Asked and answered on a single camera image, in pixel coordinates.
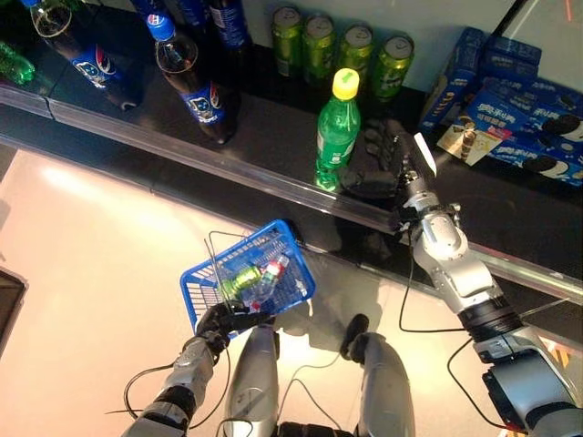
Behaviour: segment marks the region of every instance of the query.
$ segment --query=robot leg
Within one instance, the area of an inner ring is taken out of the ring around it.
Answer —
[[[355,436],[414,437],[413,403],[403,362],[382,335],[363,332],[368,323],[363,324],[364,316],[357,317],[360,323],[356,318],[351,322],[341,350],[344,358],[364,368],[361,417]],[[363,333],[357,333],[354,324],[360,324]]]
[[[230,385],[225,419],[227,437],[270,437],[276,427],[279,386],[277,380],[278,339],[269,324],[253,329],[240,355]]]

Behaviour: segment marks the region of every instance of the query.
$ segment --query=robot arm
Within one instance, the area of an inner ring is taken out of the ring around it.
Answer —
[[[387,126],[402,148],[404,208],[415,216],[414,259],[462,321],[481,361],[492,364],[483,380],[505,425],[536,437],[583,435],[581,399],[573,383],[469,250],[457,226],[459,207],[440,205],[413,138],[397,123]]]
[[[122,437],[184,437],[195,411],[204,401],[207,383],[220,353],[229,345],[229,333],[266,321],[263,313],[241,313],[239,304],[211,307],[174,361],[156,399],[138,416]]]

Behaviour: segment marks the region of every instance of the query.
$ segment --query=white floor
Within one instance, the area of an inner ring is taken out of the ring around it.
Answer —
[[[0,359],[0,435],[120,435],[131,423],[123,408],[126,381],[172,362],[192,335],[179,293],[180,273],[206,259],[211,230],[248,232],[224,219],[157,198],[96,173],[19,151],[0,185],[0,266],[29,284],[24,307]],[[318,292],[311,306],[278,321],[280,397],[302,364],[335,356],[343,326],[357,312],[371,317],[401,354],[409,373],[419,436],[497,436],[446,373],[463,333],[404,334],[396,316],[404,288],[359,269],[310,256]],[[413,292],[405,324],[456,326],[443,302]],[[236,362],[245,335],[230,346]],[[471,348],[454,365],[486,415],[499,421],[482,386],[484,366]],[[358,418],[362,371],[338,361],[300,378],[345,430]],[[152,401],[165,374],[135,384],[135,408]],[[219,398],[226,360],[215,368],[203,417]],[[214,435],[223,409],[190,435]],[[328,425],[299,386],[283,420]]]

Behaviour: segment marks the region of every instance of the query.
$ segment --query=blue shopping basket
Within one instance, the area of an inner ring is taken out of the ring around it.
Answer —
[[[216,255],[215,262],[220,281],[234,279],[242,270],[257,266],[261,269],[284,254],[290,259],[268,300],[261,305],[261,311],[279,314],[288,308],[313,296],[316,285],[308,270],[300,248],[295,242],[290,228],[283,220],[274,220],[254,234],[231,248]],[[192,329],[207,308],[223,302],[212,261],[206,260],[180,277],[180,288]],[[252,300],[253,287],[241,292],[244,300]]]

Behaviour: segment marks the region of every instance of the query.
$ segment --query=wall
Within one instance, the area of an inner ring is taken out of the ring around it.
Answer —
[[[582,0],[531,0],[504,36],[543,50],[539,76],[583,92]]]
[[[381,42],[395,31],[407,32],[415,42],[414,62],[404,84],[428,91],[466,25],[492,32],[514,0],[297,0],[306,15],[330,15],[337,32],[355,21],[366,21]],[[166,0],[175,10],[176,0]],[[133,10],[129,0],[101,0],[106,6]],[[251,37],[271,46],[271,15],[277,0],[243,0]]]

